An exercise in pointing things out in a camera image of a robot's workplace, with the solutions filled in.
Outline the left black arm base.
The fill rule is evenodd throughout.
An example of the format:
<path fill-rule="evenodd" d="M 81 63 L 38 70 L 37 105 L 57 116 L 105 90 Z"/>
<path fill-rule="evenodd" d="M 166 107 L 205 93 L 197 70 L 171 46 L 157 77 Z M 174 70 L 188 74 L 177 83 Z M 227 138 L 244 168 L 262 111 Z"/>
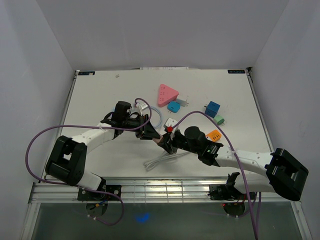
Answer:
<path fill-rule="evenodd" d="M 108 184 L 105 186 L 105 188 L 102 188 L 101 191 L 111 193 L 120 198 L 122 193 L 122 186 L 118 184 L 117 185 Z M 104 200 L 117 201 L 118 198 L 113 195 L 109 195 L 105 193 L 97 193 L 97 192 L 89 191 L 86 189 L 80 189 L 77 194 L 77 200 L 78 201 L 100 201 L 100 202 Z"/>

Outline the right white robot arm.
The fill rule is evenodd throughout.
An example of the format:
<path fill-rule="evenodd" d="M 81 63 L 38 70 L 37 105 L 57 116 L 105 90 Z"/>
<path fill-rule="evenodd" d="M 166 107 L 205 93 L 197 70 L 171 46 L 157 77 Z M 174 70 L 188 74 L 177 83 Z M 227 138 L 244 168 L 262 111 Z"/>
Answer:
<path fill-rule="evenodd" d="M 269 192 L 290 200 L 299 201 L 309 174 L 308 169 L 283 148 L 274 152 L 232 150 L 222 143 L 213 142 L 197 126 L 165 133 L 157 145 L 168 154 L 178 149 L 198 156 L 205 165 L 231 167 L 249 174 L 240 176 L 234 172 L 215 193 L 237 199 L 247 192 Z"/>

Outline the rose gold charger plug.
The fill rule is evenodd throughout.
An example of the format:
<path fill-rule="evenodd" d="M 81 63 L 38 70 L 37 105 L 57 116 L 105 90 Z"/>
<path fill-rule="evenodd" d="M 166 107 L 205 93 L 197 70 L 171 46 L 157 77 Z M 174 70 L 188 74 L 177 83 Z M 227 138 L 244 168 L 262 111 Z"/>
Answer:
<path fill-rule="evenodd" d="M 163 144 L 163 136 L 161 136 L 160 138 L 153 138 L 152 139 L 158 146 Z"/>

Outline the cyan blue charger plug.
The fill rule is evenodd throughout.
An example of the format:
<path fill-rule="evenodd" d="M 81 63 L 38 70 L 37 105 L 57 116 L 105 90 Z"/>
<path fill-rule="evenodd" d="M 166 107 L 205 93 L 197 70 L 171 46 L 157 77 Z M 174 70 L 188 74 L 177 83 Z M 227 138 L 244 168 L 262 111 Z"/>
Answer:
<path fill-rule="evenodd" d="M 176 101 L 171 101 L 168 105 L 167 105 L 167 109 L 170 113 L 177 113 L 181 108 L 181 105 L 176 102 Z"/>

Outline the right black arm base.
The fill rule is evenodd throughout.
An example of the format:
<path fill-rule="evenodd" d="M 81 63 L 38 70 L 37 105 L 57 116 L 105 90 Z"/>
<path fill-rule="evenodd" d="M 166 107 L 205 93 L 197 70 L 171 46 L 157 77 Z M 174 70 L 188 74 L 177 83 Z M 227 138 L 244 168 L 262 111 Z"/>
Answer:
<path fill-rule="evenodd" d="M 207 194 L 211 200 L 238 201 L 247 200 L 247 194 L 236 189 L 235 184 L 210 184 L 209 193 Z"/>

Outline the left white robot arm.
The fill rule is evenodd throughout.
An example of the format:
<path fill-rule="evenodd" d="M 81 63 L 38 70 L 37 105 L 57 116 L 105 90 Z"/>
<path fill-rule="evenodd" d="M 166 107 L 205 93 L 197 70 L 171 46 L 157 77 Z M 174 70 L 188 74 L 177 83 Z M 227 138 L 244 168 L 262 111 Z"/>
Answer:
<path fill-rule="evenodd" d="M 95 199 L 106 195 L 102 177 L 86 170 L 87 154 L 102 144 L 114 140 L 123 132 L 134 132 L 141 140 L 160 140 L 161 135 L 150 122 L 151 113 L 143 111 L 151 106 L 143 101 L 132 105 L 118 101 L 114 111 L 109 112 L 100 123 L 76 136 L 61 135 L 55 142 L 45 166 L 46 174 L 72 187 L 82 187 Z"/>

